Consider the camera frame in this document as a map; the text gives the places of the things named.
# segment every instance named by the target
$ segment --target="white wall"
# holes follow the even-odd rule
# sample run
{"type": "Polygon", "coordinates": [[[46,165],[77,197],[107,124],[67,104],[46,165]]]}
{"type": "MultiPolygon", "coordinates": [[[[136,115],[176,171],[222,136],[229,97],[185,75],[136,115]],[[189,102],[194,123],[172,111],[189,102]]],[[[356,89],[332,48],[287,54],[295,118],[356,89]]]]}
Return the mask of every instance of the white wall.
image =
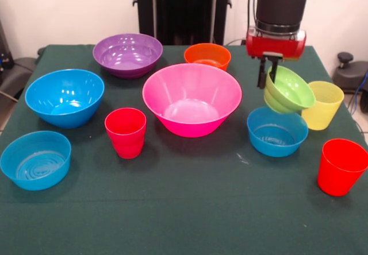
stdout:
{"type": "MultiPolygon", "coordinates": [[[[232,2],[225,43],[245,37],[247,29],[247,0],[232,2]]],[[[306,30],[307,44],[315,47],[329,73],[338,64],[338,52],[349,51],[356,60],[368,60],[367,28],[368,0],[307,0],[302,29],[306,30]]]]}
{"type": "MultiPolygon", "coordinates": [[[[245,36],[247,0],[232,0],[225,42],[245,36]]],[[[35,56],[47,44],[94,44],[120,32],[138,32],[132,0],[0,0],[0,19],[14,57],[35,56]]],[[[302,28],[326,69],[350,51],[368,60],[368,0],[308,0],[302,28]]]]}
{"type": "Polygon", "coordinates": [[[35,56],[47,44],[95,44],[139,32],[132,0],[0,0],[0,19],[13,57],[35,56]]]}

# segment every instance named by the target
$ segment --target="black knob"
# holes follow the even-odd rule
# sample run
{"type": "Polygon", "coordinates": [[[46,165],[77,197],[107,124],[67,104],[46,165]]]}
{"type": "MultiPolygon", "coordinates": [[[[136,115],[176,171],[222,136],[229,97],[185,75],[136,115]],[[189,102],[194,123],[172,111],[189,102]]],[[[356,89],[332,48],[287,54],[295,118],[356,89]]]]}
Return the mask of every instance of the black knob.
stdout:
{"type": "Polygon", "coordinates": [[[350,61],[353,61],[354,59],[353,55],[348,52],[340,52],[338,54],[338,58],[340,63],[342,64],[348,64],[350,61]]]}

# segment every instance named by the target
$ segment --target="pink bowl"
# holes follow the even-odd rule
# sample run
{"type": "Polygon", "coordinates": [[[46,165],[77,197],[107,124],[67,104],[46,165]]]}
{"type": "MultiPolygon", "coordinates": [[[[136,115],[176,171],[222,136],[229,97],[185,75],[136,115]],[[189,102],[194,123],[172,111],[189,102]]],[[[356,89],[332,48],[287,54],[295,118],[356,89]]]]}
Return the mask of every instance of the pink bowl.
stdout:
{"type": "Polygon", "coordinates": [[[183,137],[215,131],[236,110],[242,89],[233,76],[204,64],[176,64],[155,72],[143,100],[162,124],[183,137]]]}

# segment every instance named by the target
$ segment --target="red cup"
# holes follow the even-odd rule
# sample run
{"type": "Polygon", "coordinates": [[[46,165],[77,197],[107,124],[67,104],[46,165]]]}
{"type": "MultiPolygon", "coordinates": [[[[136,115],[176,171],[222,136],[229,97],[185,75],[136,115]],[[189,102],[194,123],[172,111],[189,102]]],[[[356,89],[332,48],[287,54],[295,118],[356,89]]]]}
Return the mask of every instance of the red cup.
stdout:
{"type": "Polygon", "coordinates": [[[125,107],[112,111],[105,128],[117,154],[134,159],[142,151],[147,119],[140,110],[125,107]]]}
{"type": "Polygon", "coordinates": [[[347,139],[331,139],[322,148],[317,182],[331,196],[343,196],[368,168],[368,153],[347,139]]]}

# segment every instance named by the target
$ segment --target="table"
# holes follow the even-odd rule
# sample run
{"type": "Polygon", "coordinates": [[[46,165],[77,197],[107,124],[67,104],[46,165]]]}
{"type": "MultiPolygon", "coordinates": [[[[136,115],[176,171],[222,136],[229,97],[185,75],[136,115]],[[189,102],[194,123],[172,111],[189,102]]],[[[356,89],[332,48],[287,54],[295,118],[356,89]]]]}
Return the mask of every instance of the table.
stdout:
{"type": "MultiPolygon", "coordinates": [[[[70,171],[53,188],[24,191],[0,174],[0,254],[367,254],[367,176],[342,198],[316,184],[326,140],[344,137],[366,147],[345,106],[295,154],[274,159],[256,152],[246,118],[264,105],[259,62],[245,47],[229,47],[228,72],[243,89],[239,108],[211,135],[181,138],[143,103],[150,74],[115,78],[100,69],[92,48],[48,46],[28,82],[63,68],[99,74],[105,95],[87,125],[49,125],[22,95],[0,136],[0,151],[36,130],[61,132],[72,143],[70,171]],[[115,154],[105,133],[104,118],[119,107],[137,107],[148,119],[142,154],[131,161],[115,154]]],[[[185,48],[165,47],[156,69],[183,62],[185,48]]],[[[283,65],[307,82],[330,80],[312,47],[283,65]]]]}

